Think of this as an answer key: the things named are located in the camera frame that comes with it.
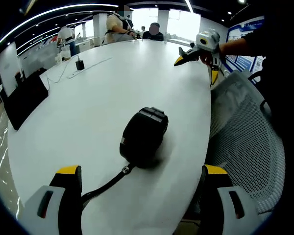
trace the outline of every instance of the black chair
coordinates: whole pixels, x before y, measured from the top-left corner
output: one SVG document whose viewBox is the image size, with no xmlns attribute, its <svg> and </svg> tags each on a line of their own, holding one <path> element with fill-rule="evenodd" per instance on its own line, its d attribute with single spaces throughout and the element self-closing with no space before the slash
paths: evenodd
<svg viewBox="0 0 294 235">
<path fill-rule="evenodd" d="M 31 75 L 4 102 L 6 113 L 15 130 L 18 130 L 36 107 L 48 97 L 48 90 L 39 74 Z"/>
</svg>

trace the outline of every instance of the table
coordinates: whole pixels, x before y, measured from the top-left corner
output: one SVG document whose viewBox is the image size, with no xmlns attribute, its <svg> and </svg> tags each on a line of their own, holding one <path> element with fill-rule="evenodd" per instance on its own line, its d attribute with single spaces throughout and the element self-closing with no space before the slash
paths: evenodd
<svg viewBox="0 0 294 235">
<path fill-rule="evenodd" d="M 79 55 L 46 74 L 49 97 L 16 132 L 9 123 L 11 172 L 24 202 L 56 171 L 82 166 L 82 193 L 104 185 L 127 165 L 119 154 L 122 133 L 143 107 L 169 117 L 154 169 L 139 169 L 90 201 L 82 214 L 83 234 L 172 234 L 195 192 L 210 131 L 210 81 L 201 62 L 174 67 L 178 45 L 150 40 L 120 42 Z"/>
</svg>

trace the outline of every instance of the shiny floor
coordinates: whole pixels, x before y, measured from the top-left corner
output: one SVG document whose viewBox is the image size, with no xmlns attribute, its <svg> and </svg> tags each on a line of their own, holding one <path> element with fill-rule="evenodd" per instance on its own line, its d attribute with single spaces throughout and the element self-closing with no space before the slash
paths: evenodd
<svg viewBox="0 0 294 235">
<path fill-rule="evenodd" d="M 8 117 L 0 105 L 0 198 L 11 214 L 18 219 L 23 205 L 14 186 L 8 156 Z M 198 235 L 200 221 L 183 219 L 176 228 L 174 235 Z"/>
</svg>

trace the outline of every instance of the small black box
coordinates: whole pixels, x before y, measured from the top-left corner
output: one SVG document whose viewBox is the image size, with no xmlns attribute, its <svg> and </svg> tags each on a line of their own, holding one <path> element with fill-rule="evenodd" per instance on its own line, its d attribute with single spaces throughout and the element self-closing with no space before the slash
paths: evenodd
<svg viewBox="0 0 294 235">
<path fill-rule="evenodd" d="M 76 68 L 77 70 L 83 70 L 85 67 L 84 67 L 84 61 L 82 60 L 78 60 L 75 62 L 76 63 Z"/>
</svg>

